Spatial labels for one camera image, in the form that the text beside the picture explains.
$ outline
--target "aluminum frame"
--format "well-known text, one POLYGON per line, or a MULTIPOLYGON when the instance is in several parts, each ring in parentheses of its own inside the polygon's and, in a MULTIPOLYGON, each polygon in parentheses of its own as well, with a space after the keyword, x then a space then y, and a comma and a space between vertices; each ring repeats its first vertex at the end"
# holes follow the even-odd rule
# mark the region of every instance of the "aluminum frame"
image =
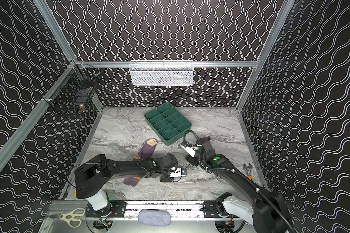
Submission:
MULTIPOLYGON (((93 138, 93 135, 95 134, 95 131, 97 129, 97 126, 98 126, 98 123, 100 122, 101 120, 101 116, 102 116, 102 111, 100 111, 98 114, 97 114, 97 117, 95 119, 95 122, 93 123, 93 126, 91 127, 91 131, 89 132, 88 134, 88 137, 87 137, 87 140, 85 141, 83 147, 82 147, 82 150, 80 151, 79 153, 79 156, 75 162, 75 165, 79 165, 82 163, 83 159, 84 159, 84 156, 85 156, 85 153, 87 152, 88 150, 88 147, 89 147, 89 144, 90 142, 92 141, 92 138, 93 138)), ((74 172, 70 173, 69 177, 67 177, 67 180, 72 183, 74 181, 74 172)), ((65 195, 65 192, 66 190, 69 188, 69 184, 66 183, 65 186, 63 187, 63 190, 60 194, 60 198, 63 198, 63 196, 65 195)))
POLYGON ((100 100, 98 99, 96 93, 94 93, 93 96, 92 96, 92 102, 96 106, 98 111, 102 111, 103 110, 104 107, 103 107, 102 103, 100 102, 100 100))
POLYGON ((267 40, 263 46, 263 49, 261 50, 260 55, 258 56, 258 67, 256 69, 253 70, 253 72, 251 73, 247 84, 243 90, 243 94, 241 95, 238 104, 237 104, 237 109, 238 111, 241 111, 246 100, 247 97, 249 96, 255 81, 258 78, 259 73, 261 72, 264 64, 266 63, 266 60, 271 52, 272 47, 275 44, 275 41, 277 39, 277 37, 279 36, 281 29, 284 26, 285 20, 287 19, 289 12, 291 11, 293 5, 294 5, 295 0, 284 0, 283 4, 281 5, 280 11, 277 14, 277 17, 275 19, 275 22, 271 28, 270 33, 267 36, 267 40))
MULTIPOLYGON (((215 217, 215 218, 205 218, 203 212, 200 208, 203 207, 204 201, 125 201, 126 212, 124 217, 108 217, 107 220, 127 220, 127 221, 137 221, 138 214, 140 210, 150 209, 150 210, 162 210, 167 211, 171 214, 171 221, 181 220, 181 221, 224 221, 226 218, 215 217)), ((52 201, 49 209, 47 211, 47 216, 54 214, 62 214, 65 212, 70 212, 76 208, 85 208, 87 206, 87 201, 52 201)), ((91 218, 88 217, 87 220, 98 220, 99 217, 91 218)))
POLYGON ((65 57, 70 61, 76 60, 76 55, 71 49, 69 42, 66 40, 65 34, 62 32, 56 18, 53 15, 52 10, 48 6, 46 0, 33 0, 35 6, 38 8, 40 14, 43 16, 49 29, 51 29, 54 38, 60 45, 65 57))
MULTIPOLYGON (((69 77, 69 73, 74 71, 74 66, 74 61, 71 61, 69 66, 61 74, 58 80, 44 95, 44 99, 50 99, 52 97, 57 88, 59 88, 64 80, 69 77)), ((34 107, 30 114, 24 119, 22 124, 17 128, 17 130, 10 136, 8 141, 0 149, 0 172, 48 109, 49 104, 44 99, 41 99, 39 101, 39 103, 34 107)))
POLYGON ((241 130, 243 131, 247 147, 249 149, 250 155, 252 156, 254 166, 257 169, 259 181, 261 182, 262 186, 265 189, 267 189, 267 182, 266 182, 266 179, 265 179, 265 177, 263 175, 261 165, 258 162, 257 154, 254 151, 254 147, 253 147, 252 141, 250 140, 249 133, 247 132, 244 120, 242 118, 241 113, 238 110, 236 110, 236 111, 237 111, 237 118, 238 118, 238 121, 240 123, 241 130))
MULTIPOLYGON (((96 68, 128 68, 130 62, 76 62, 76 64, 87 64, 96 68)), ((220 62, 193 62, 194 68, 227 68, 227 67, 258 67, 257 61, 234 62, 234 61, 220 61, 220 62)))

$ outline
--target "white wire basket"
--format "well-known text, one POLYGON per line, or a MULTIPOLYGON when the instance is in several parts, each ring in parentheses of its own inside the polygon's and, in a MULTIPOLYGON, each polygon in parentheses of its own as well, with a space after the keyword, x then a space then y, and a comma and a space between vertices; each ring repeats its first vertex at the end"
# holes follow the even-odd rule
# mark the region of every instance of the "white wire basket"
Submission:
POLYGON ((193 61, 130 61, 128 71, 136 86, 190 86, 193 61))

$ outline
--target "white wavy line pattern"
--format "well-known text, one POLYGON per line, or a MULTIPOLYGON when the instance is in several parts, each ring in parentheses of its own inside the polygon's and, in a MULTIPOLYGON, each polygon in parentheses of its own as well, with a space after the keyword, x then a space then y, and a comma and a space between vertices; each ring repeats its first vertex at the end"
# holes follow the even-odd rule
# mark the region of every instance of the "white wavy line pattern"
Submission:
POLYGON ((350 1, 295 2, 242 115, 296 230, 350 233, 350 1))
POLYGON ((67 64, 32 0, 0 1, 0 149, 67 64))
POLYGON ((257 60, 283 0, 47 0, 83 61, 257 60))
POLYGON ((51 108, 46 111, 0 173, 0 232, 38 231, 96 117, 93 104, 80 119, 61 118, 51 108))
POLYGON ((96 90, 108 107, 154 107, 170 102, 177 107, 235 107, 251 68, 195 69, 192 86, 133 86, 128 69, 103 71, 96 90))

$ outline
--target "wire mesh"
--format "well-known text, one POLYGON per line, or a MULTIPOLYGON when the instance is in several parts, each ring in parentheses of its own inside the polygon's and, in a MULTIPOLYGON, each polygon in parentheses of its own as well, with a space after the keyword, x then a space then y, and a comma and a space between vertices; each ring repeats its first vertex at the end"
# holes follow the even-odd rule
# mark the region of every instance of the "wire mesh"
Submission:
POLYGON ((78 64, 46 101, 62 117, 85 117, 85 108, 91 102, 100 79, 98 68, 78 64))
POLYGON ((130 61, 133 85, 190 86, 193 84, 193 61, 130 61))

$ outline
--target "sock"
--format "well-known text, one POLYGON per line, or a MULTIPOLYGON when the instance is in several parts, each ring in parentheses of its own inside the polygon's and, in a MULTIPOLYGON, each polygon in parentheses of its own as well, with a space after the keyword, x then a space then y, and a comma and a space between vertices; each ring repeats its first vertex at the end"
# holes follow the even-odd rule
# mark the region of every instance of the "sock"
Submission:
MULTIPOLYGON (((148 140, 146 143, 144 143, 140 152, 134 155, 133 161, 139 161, 139 160, 143 160, 151 157, 156 148, 156 145, 157 145, 157 141, 154 138, 148 140)), ((132 187, 135 187, 136 184, 139 183, 139 181, 140 181, 140 178, 138 177, 129 177, 129 178, 125 178, 125 181, 123 183, 126 185, 131 185, 132 187)))

